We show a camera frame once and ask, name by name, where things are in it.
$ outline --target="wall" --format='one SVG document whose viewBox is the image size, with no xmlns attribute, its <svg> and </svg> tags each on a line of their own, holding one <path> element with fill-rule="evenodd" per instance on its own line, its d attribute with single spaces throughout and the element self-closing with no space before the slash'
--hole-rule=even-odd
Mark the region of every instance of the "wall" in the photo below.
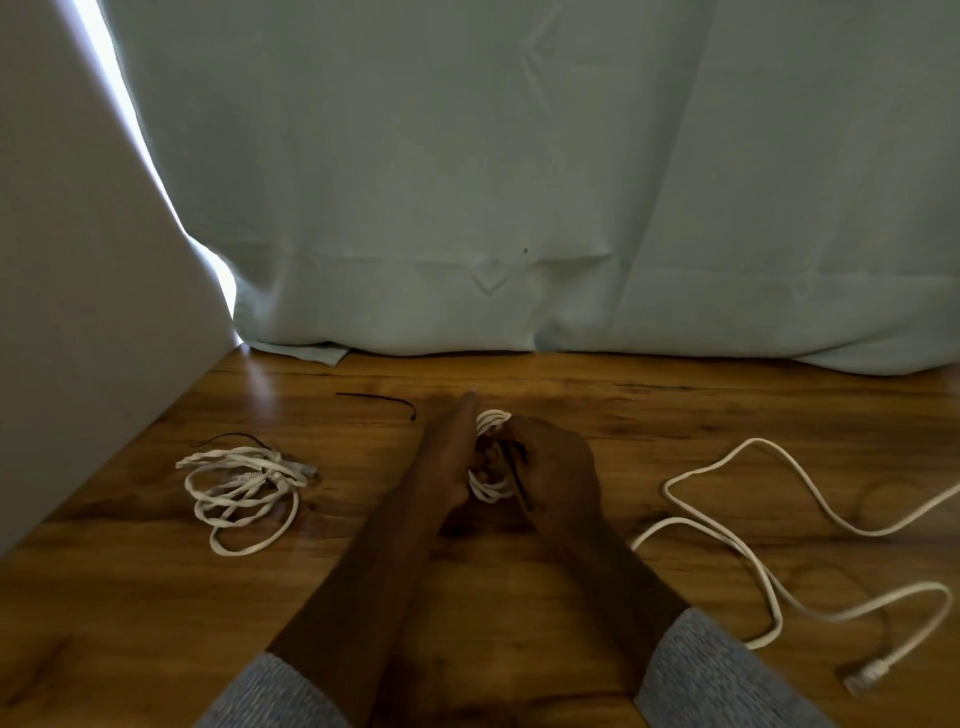
<svg viewBox="0 0 960 728">
<path fill-rule="evenodd" d="M 0 552 L 234 341 L 70 12 L 0 0 Z"/>
</svg>

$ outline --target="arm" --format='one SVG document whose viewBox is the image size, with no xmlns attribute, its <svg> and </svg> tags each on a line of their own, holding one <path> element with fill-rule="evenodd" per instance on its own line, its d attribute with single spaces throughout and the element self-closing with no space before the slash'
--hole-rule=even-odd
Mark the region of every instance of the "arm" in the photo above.
<svg viewBox="0 0 960 728">
<path fill-rule="evenodd" d="M 586 440 L 517 416 L 500 436 L 522 445 L 525 457 L 514 458 L 521 507 L 630 658 L 634 702 L 651 728 L 833 725 L 620 541 L 603 518 Z"/>
<path fill-rule="evenodd" d="M 276 636 L 269 654 L 248 667 L 200 725 L 346 726 L 344 718 L 353 726 L 367 724 L 436 535 L 447 513 L 467 499 L 476 415 L 476 393 L 468 393 L 427 427 L 399 485 L 373 510 L 334 570 Z M 270 679 L 258 681 L 264 670 Z M 245 682 L 251 671 L 254 675 Z M 262 703 L 265 697 L 270 712 L 252 717 L 255 700 Z M 291 715 L 292 703 L 302 711 Z"/>
</svg>

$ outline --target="uncoiled white cable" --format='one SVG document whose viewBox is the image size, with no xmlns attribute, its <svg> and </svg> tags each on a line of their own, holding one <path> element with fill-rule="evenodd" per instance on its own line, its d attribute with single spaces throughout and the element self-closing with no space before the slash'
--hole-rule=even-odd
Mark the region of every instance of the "uncoiled white cable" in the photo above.
<svg viewBox="0 0 960 728">
<path fill-rule="evenodd" d="M 917 645 L 922 643 L 927 637 L 929 637 L 937 627 L 940 626 L 941 622 L 949 614 L 950 606 L 953 603 L 953 594 L 950 592 L 950 589 L 940 582 L 936 581 L 921 581 L 916 584 L 909 584 L 899 589 L 895 589 L 892 592 L 887 594 L 877 596 L 869 601 L 860 604 L 859 606 L 852 607 L 851 609 L 845 609 L 840 612 L 818 612 L 816 610 L 810 609 L 803 605 L 795 596 L 793 596 L 786 587 L 784 587 L 774 574 L 767 569 L 767 567 L 760 561 L 756 554 L 747 546 L 743 541 L 741 541 L 736 534 L 730 531 L 725 526 L 721 525 L 717 521 L 711 519 L 709 516 L 704 515 L 698 511 L 693 506 L 683 502 L 678 497 L 670 493 L 670 488 L 679 483 L 681 480 L 686 480 L 692 475 L 699 475 L 701 473 L 708 473 L 709 471 L 716 470 L 717 468 L 722 468 L 724 465 L 729 463 L 731 460 L 736 457 L 736 455 L 743 450 L 744 448 L 752 445 L 753 443 L 759 443 L 765 445 L 768 448 L 776 451 L 780 456 L 782 456 L 787 463 L 789 463 L 797 474 L 803 479 L 804 484 L 809 489 L 810 493 L 816 499 L 817 503 L 824 510 L 824 513 L 827 514 L 827 517 L 836 523 L 841 528 L 855 533 L 858 536 L 869 536 L 869 537 L 880 537 L 888 536 L 891 533 L 899 531 L 902 528 L 905 528 L 907 525 L 918 519 L 920 516 L 925 514 L 932 508 L 935 508 L 940 503 L 944 502 L 948 498 L 951 498 L 957 493 L 960 493 L 960 483 L 954 485 L 952 488 L 948 488 L 939 496 L 932 498 L 924 505 L 917 508 L 915 511 L 900 519 L 891 526 L 886 528 L 880 528 L 876 531 L 865 531 L 863 529 L 857 528 L 856 526 L 847 523 L 842 518 L 837 516 L 836 513 L 829 507 L 827 502 L 824 500 L 824 497 L 820 494 L 820 491 L 817 490 L 817 487 L 813 484 L 813 481 L 810 479 L 809 475 L 806 474 L 804 469 L 785 449 L 781 448 L 776 443 L 773 443 L 769 440 L 764 440 L 759 437 L 752 437 L 749 440 L 741 443 L 739 446 L 730 451 L 725 457 L 717 460 L 712 465 L 707 465 L 704 468 L 698 468 L 697 470 L 688 471 L 687 473 L 682 473 L 676 477 L 672 477 L 663 483 L 660 492 L 663 497 L 669 500 L 671 503 L 677 507 L 683 509 L 686 513 L 690 514 L 694 519 L 687 518 L 668 518 L 663 521 L 657 522 L 640 534 L 634 542 L 631 544 L 631 548 L 636 551 L 644 541 L 650 538 L 657 531 L 665 528 L 668 525 L 682 524 L 690 526 L 691 528 L 696 528 L 702 533 L 706 533 L 708 536 L 712 536 L 717 541 L 720 541 L 730 548 L 734 549 L 747 560 L 753 564 L 756 569 L 757 577 L 760 580 L 760 586 L 764 592 L 764 595 L 767 600 L 767 604 L 770 607 L 770 614 L 773 617 L 774 625 L 767 631 L 765 634 L 757 637 L 755 640 L 751 640 L 747 643 L 747 647 L 750 649 L 759 649 L 773 642 L 783 629 L 783 614 L 780 610 L 780 602 L 777 599 L 777 593 L 780 594 L 787 602 L 789 602 L 793 607 L 795 607 L 801 613 L 807 615 L 808 617 L 813 617 L 814 619 L 820 619 L 823 621 L 830 622 L 840 622 L 847 621 L 848 619 L 856 619 L 858 617 L 863 617 L 864 615 L 870 614 L 871 612 L 881 609 L 888 604 L 892 604 L 895 601 L 906 598 L 911 595 L 920 594 L 922 592 L 940 592 L 944 595 L 944 601 L 940 606 L 940 609 L 927 621 L 927 623 L 914 634 L 909 640 L 904 642 L 900 647 L 897 647 L 889 654 L 882 658 L 877 658 L 868 662 L 861 670 L 855 672 L 852 675 L 849 675 L 844 679 L 844 685 L 850 692 L 859 693 L 868 688 L 870 688 L 873 683 L 879 680 L 883 675 L 885 675 L 890 667 L 903 659 L 907 654 L 909 654 Z"/>
<path fill-rule="evenodd" d="M 510 413 L 502 409 L 488 409 L 486 412 L 481 412 L 477 415 L 477 437 L 494 427 L 503 425 L 509 419 Z M 501 480 L 499 483 L 481 483 L 476 475 L 467 471 L 467 482 L 473 494 L 485 503 L 496 503 L 503 498 L 514 496 L 514 491 L 506 480 Z"/>
<path fill-rule="evenodd" d="M 177 463 L 177 468 L 194 468 L 194 471 L 183 481 L 183 487 L 197 500 L 193 506 L 194 515 L 204 523 L 213 526 L 213 530 L 210 531 L 210 548 L 221 556 L 246 556 L 256 553 L 280 538 L 297 516 L 297 509 L 300 507 L 299 489 L 306 485 L 309 478 L 317 474 L 317 469 L 313 466 L 284 460 L 281 453 L 264 448 L 214 449 L 209 452 L 196 452 L 189 457 L 184 457 Z M 198 490 L 193 485 L 193 478 L 198 473 L 236 468 L 243 468 L 246 472 L 234 475 L 205 491 Z M 268 483 L 274 487 L 274 490 L 266 496 L 258 497 L 260 489 Z M 217 533 L 221 528 L 239 528 L 259 520 L 267 515 L 278 500 L 287 495 L 293 499 L 290 514 L 283 525 L 269 538 L 253 546 L 241 548 L 239 551 L 225 548 L 217 539 Z M 251 516 L 236 521 L 229 519 L 237 508 L 257 508 L 258 506 L 259 509 Z M 213 508 L 227 510 L 218 517 L 208 516 L 206 512 Z"/>
</svg>

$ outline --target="sleeve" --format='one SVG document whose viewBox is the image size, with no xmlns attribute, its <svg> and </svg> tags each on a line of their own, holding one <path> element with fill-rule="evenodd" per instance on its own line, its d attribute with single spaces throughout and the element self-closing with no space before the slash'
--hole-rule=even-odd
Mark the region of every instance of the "sleeve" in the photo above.
<svg viewBox="0 0 960 728">
<path fill-rule="evenodd" d="M 196 728 L 350 728 L 326 695 L 265 652 L 216 699 Z"/>
<path fill-rule="evenodd" d="M 663 636 L 634 704 L 651 728 L 836 728 L 698 609 Z"/>
</svg>

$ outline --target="wooden surface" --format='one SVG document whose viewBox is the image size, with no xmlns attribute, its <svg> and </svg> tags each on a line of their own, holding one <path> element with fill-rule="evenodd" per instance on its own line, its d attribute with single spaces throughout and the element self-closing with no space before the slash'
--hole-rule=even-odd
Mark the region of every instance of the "wooden surface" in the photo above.
<svg viewBox="0 0 960 728">
<path fill-rule="evenodd" d="M 785 446 L 837 512 L 864 527 L 898 519 L 960 473 L 955 369 L 867 378 L 587 354 L 351 354 L 329 369 L 238 350 L 0 565 L 0 724 L 189 725 L 329 571 L 406 467 L 422 423 L 469 386 L 486 406 L 584 433 L 625 539 L 664 515 L 664 479 L 753 435 Z M 401 404 L 336 392 L 402 397 L 420 416 L 411 423 Z M 229 430 L 323 477 L 290 532 L 237 559 L 210 551 L 173 470 L 192 444 Z M 754 546 L 810 606 L 843 607 L 917 579 L 960 589 L 960 501 L 891 538 L 856 539 L 761 450 L 678 492 Z M 618 656 L 515 508 L 473 503 L 444 527 L 384 682 L 380 724 L 642 725 Z M 228 543 L 259 540 L 282 517 Z M 643 556 L 734 635 L 767 626 L 751 575 L 719 544 L 669 530 Z M 898 643 L 935 604 L 915 597 L 842 625 L 785 607 L 783 637 L 760 654 L 849 728 L 955 725 L 955 615 L 870 695 L 850 697 L 833 674 Z"/>
</svg>

